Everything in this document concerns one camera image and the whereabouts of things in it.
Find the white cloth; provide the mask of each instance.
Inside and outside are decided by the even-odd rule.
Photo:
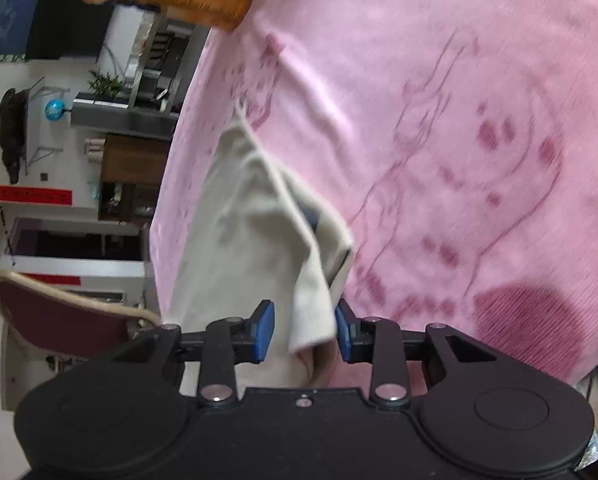
[[[240,110],[205,177],[165,322],[198,332],[275,303],[266,361],[237,366],[237,386],[323,384],[333,365],[334,306],[354,259],[346,223],[255,140]],[[329,342],[326,352],[314,346]],[[181,386],[195,394],[198,364]]]

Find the pink cloth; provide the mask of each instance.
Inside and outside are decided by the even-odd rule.
[[[237,99],[351,225],[359,316],[446,322],[564,380],[598,363],[598,0],[254,0],[177,126],[163,308]]]

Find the potted plant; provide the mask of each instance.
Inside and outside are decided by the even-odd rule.
[[[117,94],[124,88],[121,80],[118,77],[113,77],[109,73],[103,75],[97,70],[89,70],[92,75],[92,80],[88,81],[92,93],[95,97],[103,101],[112,101]]]

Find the black object on wall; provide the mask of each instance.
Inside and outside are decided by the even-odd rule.
[[[99,56],[113,9],[82,0],[38,0],[26,59]]]

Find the red label strip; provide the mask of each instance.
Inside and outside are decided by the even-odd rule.
[[[82,284],[82,279],[79,276],[60,276],[59,274],[31,274],[29,272],[22,272],[24,276],[28,276],[38,282],[47,283],[48,285],[77,285]]]
[[[0,202],[73,205],[73,192],[48,187],[0,186]]]

